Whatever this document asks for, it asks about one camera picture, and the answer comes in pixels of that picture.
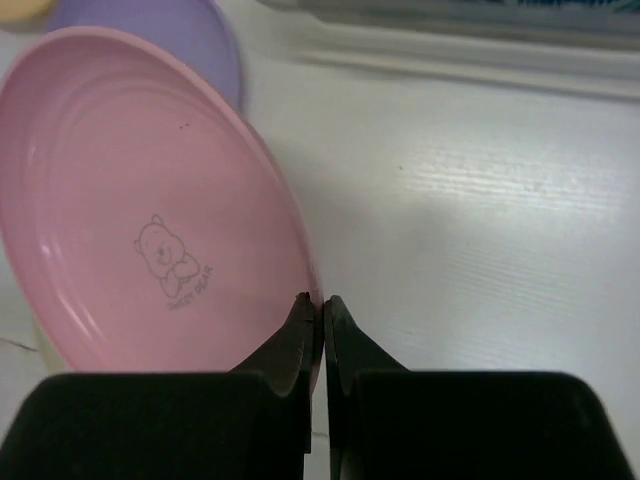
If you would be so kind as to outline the cream plate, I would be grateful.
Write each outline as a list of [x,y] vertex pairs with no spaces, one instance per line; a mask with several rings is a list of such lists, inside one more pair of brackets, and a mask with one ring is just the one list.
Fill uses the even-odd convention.
[[50,374],[72,372],[73,369],[67,364],[52,344],[35,314],[31,315],[31,323],[33,325],[34,337],[37,343],[37,351],[44,362],[47,372]]

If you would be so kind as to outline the pink plate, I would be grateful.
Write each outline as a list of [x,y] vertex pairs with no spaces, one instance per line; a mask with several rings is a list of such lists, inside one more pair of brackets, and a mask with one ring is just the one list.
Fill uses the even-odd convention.
[[322,287],[257,132],[138,37],[72,27],[1,86],[1,238],[68,370],[228,371]]

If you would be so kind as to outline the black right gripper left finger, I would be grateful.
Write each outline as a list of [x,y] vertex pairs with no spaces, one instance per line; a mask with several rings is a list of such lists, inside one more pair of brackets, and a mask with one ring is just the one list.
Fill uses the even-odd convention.
[[43,380],[8,431],[12,479],[300,479],[311,450],[316,310],[221,373]]

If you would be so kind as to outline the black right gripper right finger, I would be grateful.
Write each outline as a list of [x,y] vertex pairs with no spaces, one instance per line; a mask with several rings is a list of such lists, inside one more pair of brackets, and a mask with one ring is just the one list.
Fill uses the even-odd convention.
[[335,479],[630,479],[583,380],[545,371],[413,371],[324,307]]

